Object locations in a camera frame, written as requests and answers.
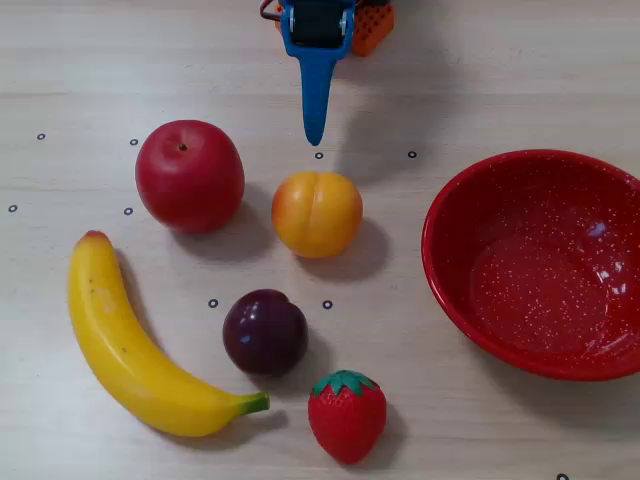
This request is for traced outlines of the blue gripper body black motor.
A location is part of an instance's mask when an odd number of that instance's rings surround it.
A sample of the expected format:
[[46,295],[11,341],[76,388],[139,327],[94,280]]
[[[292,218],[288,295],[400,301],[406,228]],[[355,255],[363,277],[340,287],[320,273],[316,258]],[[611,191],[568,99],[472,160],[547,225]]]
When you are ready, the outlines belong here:
[[311,47],[339,47],[344,10],[340,1],[294,1],[293,42]]

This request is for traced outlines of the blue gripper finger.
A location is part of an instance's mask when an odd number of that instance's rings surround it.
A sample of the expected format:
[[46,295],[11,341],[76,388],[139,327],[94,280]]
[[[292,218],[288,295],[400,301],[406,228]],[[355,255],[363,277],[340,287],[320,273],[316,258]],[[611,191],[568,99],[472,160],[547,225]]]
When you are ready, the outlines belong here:
[[283,1],[280,30],[286,53],[298,60],[301,71],[302,109],[305,135],[313,146],[323,138],[330,85],[334,68],[351,51],[355,31],[355,3],[340,1],[345,10],[340,22],[342,43],[339,47],[311,47],[295,44],[292,39],[293,2]]

